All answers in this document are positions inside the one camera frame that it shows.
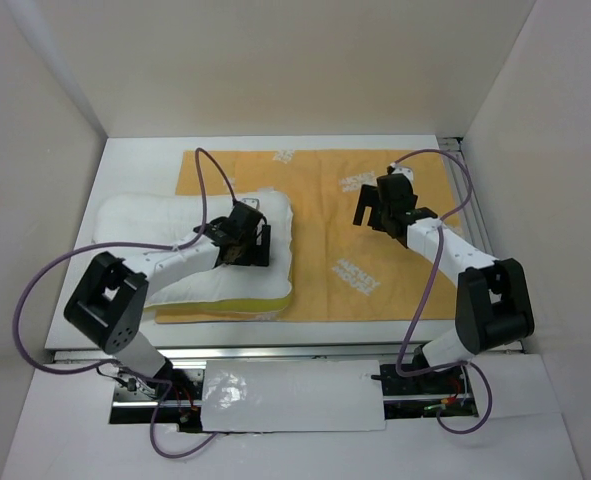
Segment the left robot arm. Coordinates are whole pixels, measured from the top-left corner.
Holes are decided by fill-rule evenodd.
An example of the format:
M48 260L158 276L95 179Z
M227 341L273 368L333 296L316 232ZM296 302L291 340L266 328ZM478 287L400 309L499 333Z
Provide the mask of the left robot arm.
M194 229L177 246L150 249L129 258L110 252L90 262L64 308L65 319L137 375L138 389L151 399L171 387L193 392L186 374L176 370L139 332L146 302L162 289L221 265L269 265L271 226L256 208L235 201L231 213Z

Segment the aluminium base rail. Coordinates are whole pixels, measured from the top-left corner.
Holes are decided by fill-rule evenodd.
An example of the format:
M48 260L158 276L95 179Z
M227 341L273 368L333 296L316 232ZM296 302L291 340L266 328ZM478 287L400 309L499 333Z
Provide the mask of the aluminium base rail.
M180 359L278 359L278 358L320 358L320 357L357 357L357 356L393 356L399 353L395 344L347 344L347 345L295 345L265 347L231 348L181 348L161 349L161 354L172 360ZM520 342L497 347L486 353L521 354L525 353ZM108 358L99 350L59 350L54 352L54 362L99 361Z

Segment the white cover plate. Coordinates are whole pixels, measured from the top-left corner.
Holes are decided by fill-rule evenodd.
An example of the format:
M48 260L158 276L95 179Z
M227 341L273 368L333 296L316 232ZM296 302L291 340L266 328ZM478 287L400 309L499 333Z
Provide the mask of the white cover plate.
M211 361L206 432L370 432L385 428L375 360Z

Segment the aluminium side rail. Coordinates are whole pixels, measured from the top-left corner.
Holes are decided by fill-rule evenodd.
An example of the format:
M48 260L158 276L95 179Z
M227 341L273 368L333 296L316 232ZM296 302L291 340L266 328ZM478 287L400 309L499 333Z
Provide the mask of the aluminium side rail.
M436 139L440 150L451 153L467 168L469 174L472 174L472 168L468 165L462 149L462 137L437 136ZM452 190L454 201L459 205L466 197L467 188L465 175L452 160L445 159L443 163L447 171L448 182ZM458 213L458 216L463 230L463 236L478 249L483 250L488 254L495 255L476 193L472 194L470 201L463 210Z

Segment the white pillow yellow edge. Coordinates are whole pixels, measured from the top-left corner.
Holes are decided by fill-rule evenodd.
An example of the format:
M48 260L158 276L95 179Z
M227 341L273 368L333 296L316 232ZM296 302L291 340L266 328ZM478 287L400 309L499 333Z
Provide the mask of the white pillow yellow edge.
M266 267L221 266L182 279L151 296L149 309L175 315L225 314L246 318L280 312L291 300L291 226L287 195L263 189L238 196L257 198L271 226ZM202 218L199 196L123 193L105 200L95 217L92 242L171 245L194 236Z

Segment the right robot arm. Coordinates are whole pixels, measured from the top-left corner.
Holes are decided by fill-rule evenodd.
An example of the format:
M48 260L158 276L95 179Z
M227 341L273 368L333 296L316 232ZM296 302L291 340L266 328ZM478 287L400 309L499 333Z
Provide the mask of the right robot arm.
M396 370L423 392L435 391L446 379L446 370L465 365L475 356L531 336L535 330L525 273L515 259L500 260L446 228L444 219L428 207L417 205L411 181L391 172L374 185L361 187L353 224L386 233L406 249L430 261L425 293L402 341ZM403 359L412 332L438 273L456 287L454 326L416 349L413 367Z

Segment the Mickey Mouse pillowcase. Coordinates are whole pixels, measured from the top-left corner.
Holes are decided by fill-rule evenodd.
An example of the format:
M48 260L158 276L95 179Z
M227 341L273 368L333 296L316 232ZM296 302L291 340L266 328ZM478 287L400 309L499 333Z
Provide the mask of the Mickey Mouse pillowcase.
M407 320L431 265L383 232L353 223L362 185L385 174L402 150L214 151L202 162L207 192L237 195L271 188L294 213L288 300L264 320Z

